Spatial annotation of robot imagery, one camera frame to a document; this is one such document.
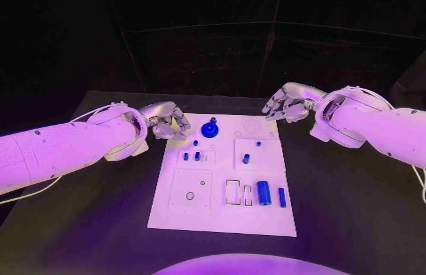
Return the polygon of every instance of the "black table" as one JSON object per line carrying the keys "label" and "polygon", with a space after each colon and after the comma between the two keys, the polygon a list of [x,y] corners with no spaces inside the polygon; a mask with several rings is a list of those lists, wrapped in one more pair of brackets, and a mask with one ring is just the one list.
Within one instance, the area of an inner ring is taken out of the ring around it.
{"label": "black table", "polygon": [[[260,115],[266,103],[91,91],[75,115],[120,100],[134,108],[172,100],[188,113],[245,115]],[[261,253],[351,274],[425,274],[426,206],[412,168],[368,144],[348,149],[319,141],[312,117],[277,123],[296,238],[146,228],[166,145],[150,134],[146,153],[101,160],[17,202],[0,230],[0,273],[150,274],[207,255]]]}

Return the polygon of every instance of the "white board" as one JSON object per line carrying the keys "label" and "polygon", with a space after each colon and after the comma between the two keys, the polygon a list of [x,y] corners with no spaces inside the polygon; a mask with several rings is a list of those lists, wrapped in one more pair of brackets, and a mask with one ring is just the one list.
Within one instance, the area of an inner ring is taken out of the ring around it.
{"label": "white board", "polygon": [[[168,140],[149,228],[296,237],[276,122],[266,121],[263,116],[186,116],[192,126],[185,132],[188,139]],[[218,120],[219,133],[205,138],[201,128],[212,117]],[[250,155],[247,164],[244,154]],[[258,204],[258,181],[269,182],[271,205]],[[279,188],[284,189],[284,208]]]}

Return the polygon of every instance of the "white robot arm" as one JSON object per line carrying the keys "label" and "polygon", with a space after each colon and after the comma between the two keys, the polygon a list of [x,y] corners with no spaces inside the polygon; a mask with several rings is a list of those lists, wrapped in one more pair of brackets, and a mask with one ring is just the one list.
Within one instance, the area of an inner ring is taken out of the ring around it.
{"label": "white robot arm", "polygon": [[[91,113],[87,122],[77,121]],[[173,118],[181,132],[172,129]],[[0,137],[0,194],[61,177],[101,157],[117,161],[139,155],[149,149],[144,138],[150,126],[156,138],[186,138],[182,132],[191,124],[173,102],[139,110],[123,102],[113,103],[69,123]]]}
{"label": "white robot arm", "polygon": [[295,82],[283,85],[263,112],[266,120],[302,120],[315,111],[310,135],[348,148],[365,141],[380,153],[426,169],[426,112],[394,109],[386,99],[367,89],[345,87],[326,94]]}

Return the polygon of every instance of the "small blue cylinder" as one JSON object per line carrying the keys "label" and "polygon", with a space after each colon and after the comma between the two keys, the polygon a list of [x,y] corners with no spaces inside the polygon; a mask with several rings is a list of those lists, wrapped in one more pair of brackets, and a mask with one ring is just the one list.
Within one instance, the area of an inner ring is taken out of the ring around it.
{"label": "small blue cylinder", "polygon": [[248,163],[248,159],[250,159],[250,155],[248,155],[248,154],[245,154],[245,155],[244,155],[244,158],[243,158],[243,163],[244,163],[244,164],[247,164],[247,163]]}
{"label": "small blue cylinder", "polygon": [[277,194],[280,195],[280,207],[286,207],[286,197],[284,197],[284,189],[277,189]]}
{"label": "small blue cylinder", "polygon": [[270,193],[269,193],[269,182],[258,181],[257,182],[257,195],[258,195],[258,204],[270,205]]}

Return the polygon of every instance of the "circular hole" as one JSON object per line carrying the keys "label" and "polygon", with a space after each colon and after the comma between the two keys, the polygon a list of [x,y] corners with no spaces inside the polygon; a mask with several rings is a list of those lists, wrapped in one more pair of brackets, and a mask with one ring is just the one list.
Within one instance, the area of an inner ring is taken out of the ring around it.
{"label": "circular hole", "polygon": [[186,193],[186,199],[188,199],[188,200],[194,200],[194,196],[195,196],[195,195],[194,195],[192,192],[188,192],[188,193]]}

